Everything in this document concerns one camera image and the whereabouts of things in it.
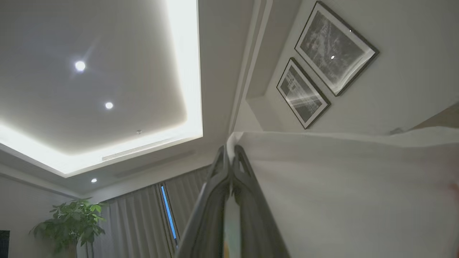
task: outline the plant trunk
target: plant trunk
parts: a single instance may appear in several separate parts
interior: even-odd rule
[[[77,244],[69,245],[68,258],[77,258]]]

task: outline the ceiling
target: ceiling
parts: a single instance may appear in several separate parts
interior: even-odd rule
[[[188,81],[183,78],[193,75],[181,72],[193,69],[183,69],[176,47],[177,38],[192,45],[192,35],[181,38],[167,30],[174,21],[166,17],[170,6],[165,3],[3,1],[0,121],[73,157],[187,123],[189,102],[197,99],[199,116],[191,120],[201,126],[201,135],[178,137],[67,178],[11,148],[0,151],[0,163],[83,194],[222,145],[253,1],[199,0],[198,88],[184,87]],[[75,70],[79,60],[86,64],[83,73]],[[187,99],[196,90],[198,98]],[[105,108],[107,102],[112,109]],[[90,183],[92,178],[98,178],[97,184]]]

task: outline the framed picture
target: framed picture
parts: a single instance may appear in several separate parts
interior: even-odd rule
[[[295,50],[335,96],[343,93],[379,53],[321,1],[314,5]]]
[[[293,58],[287,63],[277,90],[305,129],[330,106],[328,99]]]

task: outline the light strip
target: light strip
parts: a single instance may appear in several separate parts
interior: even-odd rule
[[[177,74],[187,112],[185,123],[151,135],[79,155],[66,155],[0,121],[0,144],[20,152],[62,174],[74,173],[102,163],[102,157],[128,151],[168,138],[174,141],[202,137],[201,78],[197,1],[163,0],[172,32]]]

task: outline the white picture mat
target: white picture mat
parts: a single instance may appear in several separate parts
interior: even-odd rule
[[[300,75],[301,79],[305,82],[305,84],[309,87],[309,89],[314,93],[315,96],[317,96],[317,98],[320,100],[320,102],[322,103],[322,105],[320,105],[320,107],[317,109],[316,112],[314,112],[314,114],[307,120],[307,121],[303,121],[303,119],[301,118],[300,114],[297,112],[297,110],[295,109],[295,107],[289,103],[287,101],[287,96],[285,95],[285,93],[282,91],[282,90],[279,90],[279,87],[280,85],[282,85],[282,82],[285,80],[285,77],[287,76],[287,73],[290,69],[290,67],[293,67],[296,72]],[[303,74],[303,71],[300,70],[300,68],[298,68],[298,66],[294,63],[294,61],[292,59],[290,59],[287,63],[287,67],[285,68],[284,70],[284,73],[282,74],[282,77],[280,78],[280,81],[279,83],[277,84],[277,89],[279,90],[280,94],[282,95],[282,97],[284,98],[284,100],[287,102],[287,104],[290,106],[291,110],[295,113],[296,117],[298,118],[298,120],[301,122],[301,124],[303,125],[303,127],[306,129],[321,113],[322,111],[324,111],[327,107],[328,107],[328,103],[325,101],[325,99],[319,94],[319,92],[315,89],[315,87],[312,85],[312,83],[309,81],[309,79],[306,78],[306,76],[304,76]]]
[[[317,65],[315,65],[314,61],[311,58],[309,58],[309,56],[300,47],[318,11],[322,15],[324,15],[331,23],[333,23],[339,30],[341,30],[346,36],[348,36],[348,38],[352,40],[364,52],[364,55],[362,56],[362,58],[356,60],[354,64],[349,66],[349,68],[353,69],[353,71],[351,73],[347,72],[346,73],[347,76],[342,78],[342,80],[337,84],[334,84],[333,82],[331,82],[328,79],[328,77],[320,70],[320,68]],[[319,77],[325,82],[325,84],[333,91],[335,95],[338,94],[344,88],[344,86],[346,86],[348,81],[351,78],[353,78],[354,75],[359,72],[360,68],[366,62],[368,62],[368,60],[375,54],[375,51],[373,49],[371,49],[365,42],[363,42],[357,35],[355,35],[351,31],[350,28],[348,28],[341,21],[339,21],[334,15],[332,15],[328,10],[326,10],[320,3],[317,3],[315,5],[311,13],[311,16],[309,17],[308,22],[306,23],[306,26],[303,32],[301,33],[300,39],[297,45],[295,46],[295,50],[298,51],[301,57],[305,59],[305,61],[319,75]]]

